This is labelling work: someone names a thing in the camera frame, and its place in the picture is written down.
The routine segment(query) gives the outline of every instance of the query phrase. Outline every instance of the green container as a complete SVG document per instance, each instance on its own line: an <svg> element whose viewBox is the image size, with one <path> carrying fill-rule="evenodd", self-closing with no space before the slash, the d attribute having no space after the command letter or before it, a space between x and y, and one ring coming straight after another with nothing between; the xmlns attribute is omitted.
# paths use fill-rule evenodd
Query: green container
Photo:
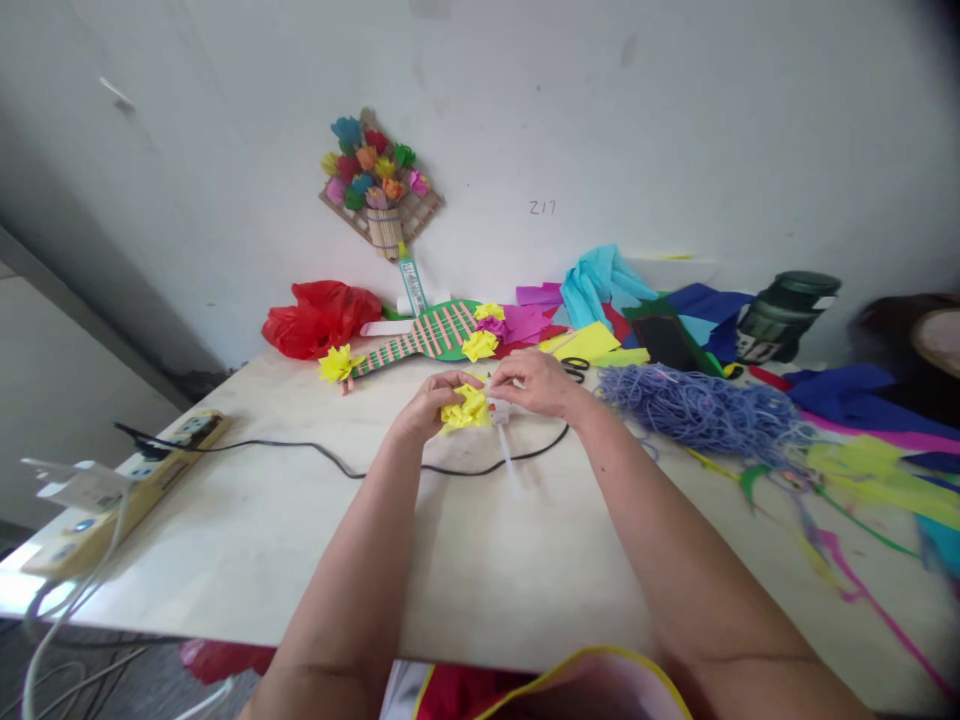
<svg viewBox="0 0 960 720"><path fill-rule="evenodd" d="M791 270L780 273L754 299L737 325L737 356L759 365L774 359L790 362L800 337L837 299L840 281L830 275Z"/></svg>

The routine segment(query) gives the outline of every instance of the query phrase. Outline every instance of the paper flower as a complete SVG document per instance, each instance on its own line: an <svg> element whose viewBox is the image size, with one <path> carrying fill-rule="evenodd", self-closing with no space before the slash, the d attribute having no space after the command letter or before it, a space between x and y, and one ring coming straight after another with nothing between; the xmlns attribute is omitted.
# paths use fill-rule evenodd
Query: paper flower
<svg viewBox="0 0 960 720"><path fill-rule="evenodd" d="M503 316L503 308L496 303L484 303L483 305L480 305L476 310L473 311L473 316L477 320L483 320L485 317L490 316L495 317L497 320L506 319Z"/></svg>
<svg viewBox="0 0 960 720"><path fill-rule="evenodd" d="M373 187L373 178L369 175L356 175L350 187L356 190L360 195L366 195L367 190Z"/></svg>
<svg viewBox="0 0 960 720"><path fill-rule="evenodd" d="M335 152L329 152L320 158L320 167L323 168L323 171L327 175L336 175L337 174L337 160L340 159L340 156Z"/></svg>
<svg viewBox="0 0 960 720"><path fill-rule="evenodd" d="M343 205L347 210L363 210L363 197L364 193L358 193L353 189L353 185L351 185L347 188Z"/></svg>
<svg viewBox="0 0 960 720"><path fill-rule="evenodd" d="M497 349L497 336L488 330L477 330L470 333L470 337L463 344L463 354L470 358L470 362L476 362L482 357L490 357L493 351Z"/></svg>
<svg viewBox="0 0 960 720"><path fill-rule="evenodd" d="M418 197L423 197L430 192L430 183L427 182L427 178L422 172L411 170L410 189L413 190Z"/></svg>
<svg viewBox="0 0 960 720"><path fill-rule="evenodd" d="M377 149L372 145L360 148L357 150L357 160L364 170L373 170L373 166L377 164Z"/></svg>
<svg viewBox="0 0 960 720"><path fill-rule="evenodd" d="M333 134L340 140L345 140L354 147L363 144L362 132L360 130L360 121L356 118L339 118L330 126Z"/></svg>
<svg viewBox="0 0 960 720"><path fill-rule="evenodd" d="M387 196L384 194L383 190L376 186L367 190L367 205L374 210L386 210L390 207L390 205L387 203Z"/></svg>
<svg viewBox="0 0 960 720"><path fill-rule="evenodd" d="M356 158L341 155L337 158L337 172L344 183L351 183L355 175L363 172L363 168L360 167L360 161Z"/></svg>
<svg viewBox="0 0 960 720"><path fill-rule="evenodd" d="M403 195L403 185L398 183L396 180L384 178L383 192L385 192L387 197L391 200L399 200Z"/></svg>
<svg viewBox="0 0 960 720"><path fill-rule="evenodd" d="M440 408L440 419L447 424L450 430L459 430L471 425L490 427L490 406L483 390L477 390L473 385L461 385L454 389L455 393L463 395L461 405L444 405Z"/></svg>
<svg viewBox="0 0 960 720"><path fill-rule="evenodd" d="M350 357L350 344L347 343L341 348L330 348L327 356L320 361L320 377L327 379L331 385L343 382L357 365L360 365L365 356L358 358Z"/></svg>
<svg viewBox="0 0 960 720"><path fill-rule="evenodd" d="M507 334L507 324L503 320L498 320L493 315L487 315L483 320L477 323L477 330L487 330L497 336L498 342L503 342Z"/></svg>
<svg viewBox="0 0 960 720"><path fill-rule="evenodd" d="M387 149L387 138L376 130L367 130L364 137L367 139L367 145L373 145L377 149L377 155L383 155L383 151Z"/></svg>
<svg viewBox="0 0 960 720"><path fill-rule="evenodd" d="M332 177L327 183L327 197L335 205L343 205L343 199L346 196L347 184L341 177Z"/></svg>
<svg viewBox="0 0 960 720"><path fill-rule="evenodd" d="M393 156L396 158L397 165L403 168L411 168L417 161L417 154L410 149L409 145L397 145L397 149L393 151Z"/></svg>
<svg viewBox="0 0 960 720"><path fill-rule="evenodd" d="M377 177L383 178L386 180L388 177L393 177L394 173L397 172L397 166L390 162L390 158L380 158L377 160L377 164L373 166L374 172L377 173Z"/></svg>

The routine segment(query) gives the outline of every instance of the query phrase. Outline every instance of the scissors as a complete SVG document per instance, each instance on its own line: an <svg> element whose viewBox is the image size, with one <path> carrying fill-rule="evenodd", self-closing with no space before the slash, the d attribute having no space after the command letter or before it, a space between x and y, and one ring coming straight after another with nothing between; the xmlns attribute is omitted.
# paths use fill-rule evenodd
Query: scissors
<svg viewBox="0 0 960 720"><path fill-rule="evenodd" d="M560 364L563 365L564 372L573 375L578 385L583 385L583 381L587 379L584 373L590 369L590 363L583 358L564 358Z"/></svg>

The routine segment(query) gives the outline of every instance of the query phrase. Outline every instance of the black cable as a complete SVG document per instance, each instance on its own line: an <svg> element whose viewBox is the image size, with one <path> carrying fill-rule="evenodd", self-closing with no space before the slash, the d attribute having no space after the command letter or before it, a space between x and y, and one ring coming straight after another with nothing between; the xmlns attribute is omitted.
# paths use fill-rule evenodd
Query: black cable
<svg viewBox="0 0 960 720"><path fill-rule="evenodd" d="M367 476L366 473L350 472L347 469L347 467L340 461L340 458L338 458L336 455L331 453L322 445L318 445L317 443L311 443L311 442L286 443L286 442L279 442L277 440L244 440L243 442L239 442L234 445L226 445L222 448L194 448L194 447L184 447L182 445L177 445L176 443L168 442L167 440L161 440L160 438L155 438L152 435L147 435L145 432L136 430L128 425L124 425L123 423L114 423L113 426L118 430L122 430L123 432L125 432L127 435L132 437L135 441L147 440L148 442L157 443L159 445L163 445L164 447L174 448L176 450L183 450L184 452L202 452L202 453L223 452L224 450L234 450L236 448L243 447L245 445L266 445L268 447L311 447L317 452L319 452L321 455L323 455L325 458L327 458L327 460L329 460L334 465L336 465L337 469L340 472L342 472L344 475L346 475L348 478L350 478L351 480L362 480ZM567 432L569 430L570 430L570 426L564 425L563 430L560 432L557 438L546 447L540 448L539 450L534 450L533 452L525 453L524 455L517 455L516 457L511 457L510 459L513 461L529 460L530 458L537 457L538 455L543 455L543 453L547 452L547 450L552 449L554 446L557 445L557 443L563 440L563 438L566 437ZM499 462L494 463L493 465L488 467L486 470L477 470L474 472L467 471L467 470L447 470L446 468L437 467L436 465L421 465L420 469L433 470L434 472L438 472L441 475L450 475L453 477L480 477L481 475L489 475L501 465L505 465L506 462L507 460L506 458L504 458L503 460L500 460Z"/></svg>

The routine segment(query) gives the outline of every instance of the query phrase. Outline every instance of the purple yarn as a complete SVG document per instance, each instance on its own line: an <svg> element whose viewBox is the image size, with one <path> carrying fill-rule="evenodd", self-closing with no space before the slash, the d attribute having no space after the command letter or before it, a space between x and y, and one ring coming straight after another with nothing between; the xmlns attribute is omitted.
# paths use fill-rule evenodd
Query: purple yarn
<svg viewBox="0 0 960 720"><path fill-rule="evenodd" d="M601 368L597 396L692 450L753 457L774 470L802 471L787 451L806 449L815 432L769 385L738 387L660 364Z"/></svg>

